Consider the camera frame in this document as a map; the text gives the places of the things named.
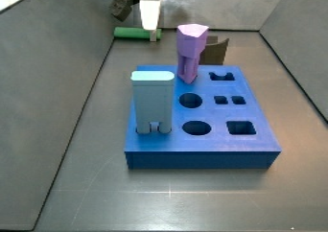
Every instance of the metal floor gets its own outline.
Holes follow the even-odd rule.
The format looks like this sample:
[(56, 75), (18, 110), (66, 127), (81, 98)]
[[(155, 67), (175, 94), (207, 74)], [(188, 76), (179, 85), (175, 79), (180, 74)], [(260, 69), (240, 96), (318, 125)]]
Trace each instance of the metal floor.
[(133, 170), (123, 147), (137, 64), (175, 64), (175, 33), (113, 40), (36, 231), (289, 231), (328, 229), (326, 123), (258, 33), (230, 38), (282, 146), (269, 170)]

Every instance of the square hole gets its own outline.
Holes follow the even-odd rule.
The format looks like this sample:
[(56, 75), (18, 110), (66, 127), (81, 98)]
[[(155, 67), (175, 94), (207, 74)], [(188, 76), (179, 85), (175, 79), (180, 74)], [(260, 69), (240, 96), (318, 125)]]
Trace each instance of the square hole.
[(226, 126), (231, 135), (255, 135), (250, 121), (227, 121)]
[(246, 104), (244, 99), (240, 96), (232, 96), (230, 97), (230, 99), (231, 99), (231, 102), (236, 105)]
[(227, 104), (227, 99), (224, 96), (215, 96), (214, 101), (215, 101), (215, 104)]

